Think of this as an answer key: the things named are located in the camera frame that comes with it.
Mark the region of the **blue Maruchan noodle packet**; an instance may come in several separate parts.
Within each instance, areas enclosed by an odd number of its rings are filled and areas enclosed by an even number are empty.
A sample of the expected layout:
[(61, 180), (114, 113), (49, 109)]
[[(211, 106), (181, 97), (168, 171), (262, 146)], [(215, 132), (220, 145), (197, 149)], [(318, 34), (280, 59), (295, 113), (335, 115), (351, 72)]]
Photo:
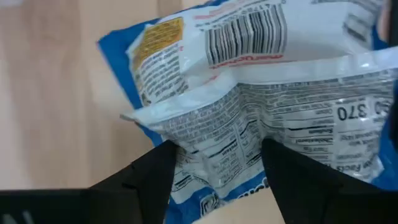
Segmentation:
[(158, 146), (178, 145), (166, 224), (264, 187), (264, 138), (398, 190), (388, 135), (398, 49), (386, 0), (212, 0), (114, 30), (99, 47)]

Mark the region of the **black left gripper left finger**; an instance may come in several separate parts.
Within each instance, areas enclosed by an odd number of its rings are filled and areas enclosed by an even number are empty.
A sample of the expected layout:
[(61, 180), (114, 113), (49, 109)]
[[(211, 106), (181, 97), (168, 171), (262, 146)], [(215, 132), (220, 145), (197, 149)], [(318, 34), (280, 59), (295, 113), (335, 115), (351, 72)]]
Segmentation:
[(176, 158), (163, 142), (90, 187), (90, 224), (164, 224)]

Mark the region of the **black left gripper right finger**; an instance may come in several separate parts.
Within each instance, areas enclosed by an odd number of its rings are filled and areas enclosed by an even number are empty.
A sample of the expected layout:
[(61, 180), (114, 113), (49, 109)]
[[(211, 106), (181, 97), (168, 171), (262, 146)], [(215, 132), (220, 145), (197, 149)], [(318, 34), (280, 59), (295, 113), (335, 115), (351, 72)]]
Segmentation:
[(265, 138), (262, 163), (285, 224), (398, 224), (398, 191), (383, 190)]

